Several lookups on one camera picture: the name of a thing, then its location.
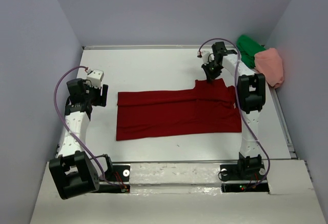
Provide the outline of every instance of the folded red cloth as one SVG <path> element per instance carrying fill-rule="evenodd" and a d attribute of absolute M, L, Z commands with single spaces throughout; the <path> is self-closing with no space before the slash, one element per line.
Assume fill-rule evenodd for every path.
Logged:
<path fill-rule="evenodd" d="M 234 87 L 195 82 L 191 90 L 119 92 L 116 140 L 241 132 Z"/>

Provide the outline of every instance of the pink cloth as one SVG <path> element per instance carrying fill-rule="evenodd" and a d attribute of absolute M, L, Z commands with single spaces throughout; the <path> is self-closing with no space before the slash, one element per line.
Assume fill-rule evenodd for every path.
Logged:
<path fill-rule="evenodd" d="M 255 55 L 255 69 L 265 75 L 268 84 L 274 88 L 283 83 L 282 59 L 275 48 L 261 51 Z"/>

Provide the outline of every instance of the dark red fabric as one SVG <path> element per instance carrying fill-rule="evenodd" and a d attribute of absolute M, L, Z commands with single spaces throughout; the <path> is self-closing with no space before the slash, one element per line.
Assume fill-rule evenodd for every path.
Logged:
<path fill-rule="evenodd" d="M 119 92 L 116 140 L 241 132 L 235 89 L 222 79 L 191 90 Z"/>

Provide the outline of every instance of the gray wall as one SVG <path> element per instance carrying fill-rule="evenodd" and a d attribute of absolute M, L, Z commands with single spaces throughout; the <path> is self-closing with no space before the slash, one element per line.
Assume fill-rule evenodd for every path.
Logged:
<path fill-rule="evenodd" d="M 284 60 L 277 90 L 298 156 L 308 161 L 328 220 L 328 0 L 292 0 L 267 46 Z"/>
<path fill-rule="evenodd" d="M 264 44 L 290 0 L 58 0 L 82 45 Z"/>
<path fill-rule="evenodd" d="M 57 0 L 0 0 L 0 223 L 30 222 L 61 131 L 53 89 L 80 56 Z"/>

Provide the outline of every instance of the green cloth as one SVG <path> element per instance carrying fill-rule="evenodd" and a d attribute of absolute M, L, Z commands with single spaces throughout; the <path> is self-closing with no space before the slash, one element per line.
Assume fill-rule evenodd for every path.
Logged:
<path fill-rule="evenodd" d="M 239 37 L 237 40 L 237 47 L 241 53 L 241 60 L 250 69 L 255 68 L 254 55 L 260 51 L 265 51 L 263 46 L 247 37 L 246 35 Z"/>

